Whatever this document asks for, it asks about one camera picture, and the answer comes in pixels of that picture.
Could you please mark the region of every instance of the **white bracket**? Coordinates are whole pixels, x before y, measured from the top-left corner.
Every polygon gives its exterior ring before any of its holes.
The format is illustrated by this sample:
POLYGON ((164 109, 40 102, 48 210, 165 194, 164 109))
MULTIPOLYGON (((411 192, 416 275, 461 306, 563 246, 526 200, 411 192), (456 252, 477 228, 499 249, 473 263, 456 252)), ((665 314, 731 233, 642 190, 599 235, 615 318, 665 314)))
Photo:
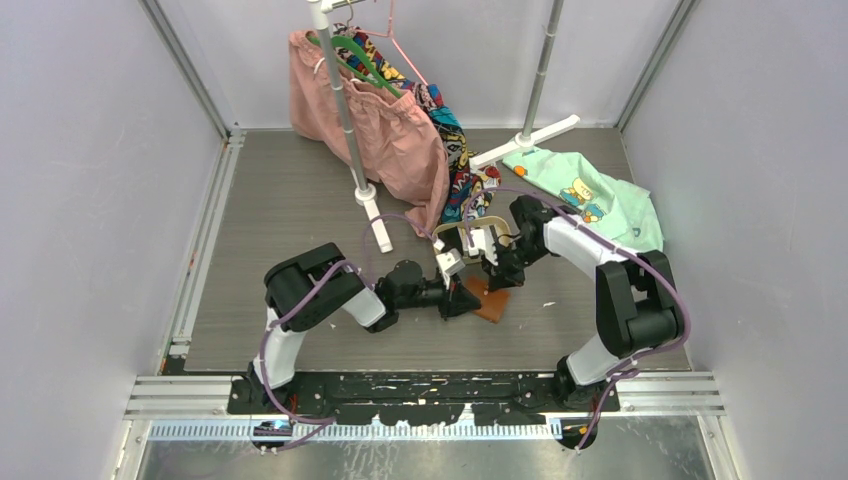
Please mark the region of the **white bracket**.
POLYGON ((445 288, 450 287, 450 277, 465 268, 462 255, 455 248, 449 252, 436 255, 436 264, 438 264, 439 273, 442 274, 442 281, 445 282, 445 288))
POLYGON ((526 152, 545 140, 562 135, 563 133, 573 129, 579 122, 580 117, 572 115, 565 120, 560 120, 557 123, 540 128, 531 133, 529 141, 520 138, 521 134, 519 133, 507 143, 499 147, 495 147, 488 152, 483 152, 471 157, 471 168, 473 170, 482 170, 511 153, 526 152))
MULTIPOLYGON (((356 203, 365 207, 365 213, 368 215, 368 220, 374 220, 380 216, 380 208, 377 207, 377 189, 374 185, 368 184, 365 191, 360 191, 358 188, 353 192, 356 198, 356 203)), ((374 238, 377 239, 377 246, 380 247, 380 252, 388 253, 392 251, 392 241, 389 239, 389 232, 386 231, 386 224, 382 220, 377 220, 371 223, 371 229, 374 230, 374 238)))
POLYGON ((492 265, 498 264, 498 257, 495 253, 495 242, 497 240, 492 236, 489 227, 472 228, 471 242, 468 242, 468 256, 477 258, 481 254, 483 258, 489 261, 492 265))

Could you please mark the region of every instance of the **clothing rack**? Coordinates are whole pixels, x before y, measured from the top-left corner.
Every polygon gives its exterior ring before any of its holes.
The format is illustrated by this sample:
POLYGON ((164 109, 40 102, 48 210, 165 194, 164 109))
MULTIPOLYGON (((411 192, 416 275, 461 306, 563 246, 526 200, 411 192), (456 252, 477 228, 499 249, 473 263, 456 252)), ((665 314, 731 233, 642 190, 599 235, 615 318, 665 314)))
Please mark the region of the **clothing rack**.
POLYGON ((386 231, 386 225, 383 220, 376 219, 380 216, 380 209, 377 207, 377 189, 374 185, 368 183, 365 176, 365 169, 362 166, 362 156, 359 153, 359 144, 356 141, 356 134, 353 130, 353 122, 350 120, 350 110, 347 107, 347 100, 344 96, 344 88, 342 86, 342 77, 339 74, 339 69, 335 66, 334 59, 336 52, 333 49, 330 40, 330 20, 327 18, 327 13, 332 12, 336 8, 347 7, 354 3, 359 3, 363 0, 351 0, 350 2, 332 2, 330 0, 306 0, 312 10, 312 23, 315 30, 318 32, 318 40, 321 43, 321 51, 324 53, 326 61, 324 65, 327 67, 327 72, 330 76, 330 88, 336 99, 336 106, 339 109, 339 117, 341 118, 342 130, 345 134, 347 148, 350 151, 350 160, 353 165, 350 170, 353 172, 353 179, 356 182, 356 190, 353 195, 356 203, 365 207, 365 213, 371 221, 371 229, 374 230, 374 237, 377 239, 377 245, 382 253, 392 251, 392 242, 389 239, 389 233, 386 231))
MULTIPOLYGON (((356 202, 365 207, 368 218, 373 220, 375 217, 380 215, 380 211, 377 208, 376 203, 377 192, 374 185, 368 183, 368 180, 365 177, 362 167, 362 157, 359 153, 359 145, 356 142, 356 136, 353 131, 353 123, 350 120, 350 112, 348 110, 344 91, 342 90, 341 75, 337 68, 331 68, 333 66, 333 62, 329 59, 334 58, 336 54, 330 43, 330 21, 327 18, 327 14, 337 8, 350 7, 351 5, 360 3, 364 0, 306 1, 309 2, 312 10, 312 22, 315 30, 318 32, 318 39, 321 42, 321 50, 324 52, 324 58, 328 59, 325 62, 325 65, 327 65, 327 70, 330 74, 330 85, 333 89, 333 93, 335 94, 336 105, 339 109, 339 116, 341 117, 342 128, 345 133, 345 140, 347 141, 347 146, 350 150, 351 163, 353 164, 351 171, 353 171, 353 177, 356 181, 356 191, 354 192, 354 196, 356 198, 356 202)), ((551 6, 551 15, 548 20, 547 28, 545 29, 545 43, 542 46, 542 52, 539 56, 536 78, 533 81, 533 89, 530 91, 530 102, 527 105, 527 114, 524 117, 524 128, 522 128, 521 132, 517 133, 515 137, 510 139, 507 143, 471 157, 470 164, 472 169, 482 170, 486 166, 497 162, 511 153, 530 150, 538 143, 558 135, 562 135, 563 133, 573 129, 580 121, 580 117, 577 115, 571 115, 565 120, 560 120, 552 125, 540 128, 535 132, 533 131, 533 123, 536 120, 536 113, 539 109, 539 100, 542 97, 542 88, 544 87, 545 77, 548 73, 548 63, 550 62, 554 40, 556 39, 557 26, 559 25, 559 18, 562 14, 563 2, 564 0, 554 0, 553 5, 551 6)), ((389 235, 386 232, 386 227, 383 224, 383 221, 376 220, 371 224, 371 226, 374 230, 374 236, 377 238, 377 244, 380 246, 380 251, 383 253, 391 251, 392 244, 389 240, 389 235)))
POLYGON ((511 153, 531 150, 536 144, 562 135, 576 127, 577 123, 580 122, 580 117, 571 115, 565 120, 560 120, 535 132, 533 131, 533 122, 536 120, 536 112, 539 109, 539 99, 542 98, 542 87, 545 85, 545 76, 548 74, 548 63, 551 59, 551 51, 553 51, 554 40, 556 39, 556 31, 559 25, 559 17, 562 13, 563 1, 554 0, 551 6, 551 16, 548 20, 548 27, 545 29, 545 43, 542 45, 539 66, 536 69, 536 78, 533 80, 533 89, 530 91, 530 103, 527 105, 527 115, 524 117, 524 128, 505 144, 471 157, 469 162, 472 169, 481 170, 511 153))

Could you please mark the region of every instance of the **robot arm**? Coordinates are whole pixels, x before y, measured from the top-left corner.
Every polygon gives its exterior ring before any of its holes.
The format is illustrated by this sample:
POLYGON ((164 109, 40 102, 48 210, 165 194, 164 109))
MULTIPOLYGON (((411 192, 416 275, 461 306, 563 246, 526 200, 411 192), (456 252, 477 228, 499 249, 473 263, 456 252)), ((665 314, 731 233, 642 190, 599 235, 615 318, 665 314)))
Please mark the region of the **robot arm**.
MULTIPOLYGON (((577 210, 570 206, 563 209, 579 219, 577 210)), ((469 232, 470 245, 457 245, 467 247, 471 256, 482 257, 489 291, 523 285, 524 269, 547 255, 565 257, 595 281, 598 333, 557 364, 554 390, 561 403, 567 403, 575 392, 585 393, 603 384, 607 372, 623 359, 683 334, 682 318, 669 293, 634 262, 599 245, 530 196, 518 197, 510 204, 510 211, 519 234, 508 245, 502 245, 483 228, 469 232), (635 300, 634 288, 644 292, 646 298, 635 300)), ((665 255, 653 251, 639 257, 673 285, 665 255)), ((314 287, 314 280, 343 259, 330 243, 272 268, 265 276, 268 323, 291 311, 314 287)), ((420 265, 405 260, 380 278, 373 291, 356 272, 338 272, 305 308, 271 332, 265 352, 271 388, 291 381, 306 332, 339 308, 371 333, 397 323, 398 311, 405 308, 435 306, 445 319, 479 309, 480 300, 457 275, 464 266, 457 250, 441 253, 436 260, 438 273, 433 279, 423 276, 420 265)), ((261 376, 258 362, 257 356, 252 370, 261 376)))
MULTIPOLYGON (((290 312, 312 290, 317 279, 344 259, 339 248, 328 243, 269 270, 264 280, 266 326, 290 312)), ((452 250, 437 255, 436 259, 439 273, 435 278, 427 280, 420 265, 404 260, 380 278, 374 290, 367 288, 352 269, 339 270, 297 314, 271 331, 265 345, 268 385, 276 389, 291 381, 306 333, 340 308, 370 333, 397 323, 398 310, 405 308, 435 306, 445 319, 479 309, 480 301, 456 275, 463 267, 459 253, 452 250)), ((259 355, 249 370, 263 380, 259 355)))
MULTIPOLYGON (((563 210, 580 220, 573 207, 563 210)), ((623 359, 683 334, 683 319, 670 294, 633 261, 601 246, 533 197, 518 197, 510 204, 510 212, 518 225, 518 236, 508 246, 495 242, 495 262, 486 255, 483 258, 490 291, 522 285, 524 269, 548 254, 565 257, 595 281, 598 333, 557 364, 554 387, 561 402, 566 403, 583 387, 602 383, 607 372, 623 359), (634 288, 644 292, 645 298, 634 299, 634 288)), ((618 250, 636 254, 624 247, 618 250)), ((652 251, 638 256, 674 285, 664 254, 652 251)))

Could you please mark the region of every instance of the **gray floor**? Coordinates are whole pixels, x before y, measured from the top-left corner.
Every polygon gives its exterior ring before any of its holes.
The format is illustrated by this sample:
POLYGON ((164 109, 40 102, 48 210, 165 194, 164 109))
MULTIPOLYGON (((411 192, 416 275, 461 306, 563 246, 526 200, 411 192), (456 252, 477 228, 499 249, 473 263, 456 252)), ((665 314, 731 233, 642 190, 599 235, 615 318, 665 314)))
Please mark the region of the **gray floor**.
MULTIPOLYGON (((513 130, 470 130, 470 148, 484 151, 514 135, 513 130)), ((600 171, 631 180, 619 133, 577 129, 546 142, 557 151, 582 152, 600 171)), ((529 184, 501 168, 503 185, 529 184)), ((186 369, 242 370, 256 354, 265 322, 265 272, 276 263, 326 242, 335 242, 362 263, 360 237, 365 213, 354 203, 349 169, 323 143, 292 132, 247 136, 212 266, 206 281, 186 369)), ((509 219, 513 195, 496 195, 489 213, 509 219)), ((403 212, 407 204, 380 188, 382 212, 403 212)), ((394 251, 381 255, 369 244, 375 275, 401 259, 432 272, 429 243, 402 221, 387 224, 394 251)), ((527 270, 527 284, 512 290, 497 325, 474 315, 438 318, 434 309, 407 310, 380 334, 365 332, 344 312, 332 315, 307 336, 299 370, 550 370, 564 354, 595 332, 592 282, 565 260, 539 262, 527 270)), ((650 357, 650 368, 688 368, 682 351, 650 357)))

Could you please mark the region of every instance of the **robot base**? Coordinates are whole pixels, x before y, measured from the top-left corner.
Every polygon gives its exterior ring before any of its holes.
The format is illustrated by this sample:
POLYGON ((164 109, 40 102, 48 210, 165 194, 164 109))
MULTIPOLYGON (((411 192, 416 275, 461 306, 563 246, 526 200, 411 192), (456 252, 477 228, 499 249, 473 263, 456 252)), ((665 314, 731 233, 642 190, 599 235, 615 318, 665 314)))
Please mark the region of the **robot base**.
MULTIPOLYGON (((540 372, 297 372, 274 393, 287 407, 296 405, 298 415, 335 417, 341 425, 367 425, 377 414, 385 425, 449 425, 467 404, 481 426, 543 425, 543 413, 591 411, 591 397, 561 405, 554 384, 555 374, 540 372)), ((617 396, 604 404, 604 411, 618 410, 617 396)), ((233 382, 227 412, 279 413, 255 374, 233 382)), ((585 425, 588 419, 577 423, 585 425)))
POLYGON ((604 393, 604 389, 609 385, 609 382, 600 381, 590 385, 578 385, 568 370, 569 356, 562 357, 557 362, 557 371, 554 372, 552 392, 554 394, 554 401, 560 407, 573 411, 582 405, 592 405, 593 402, 597 402, 601 394, 604 393))

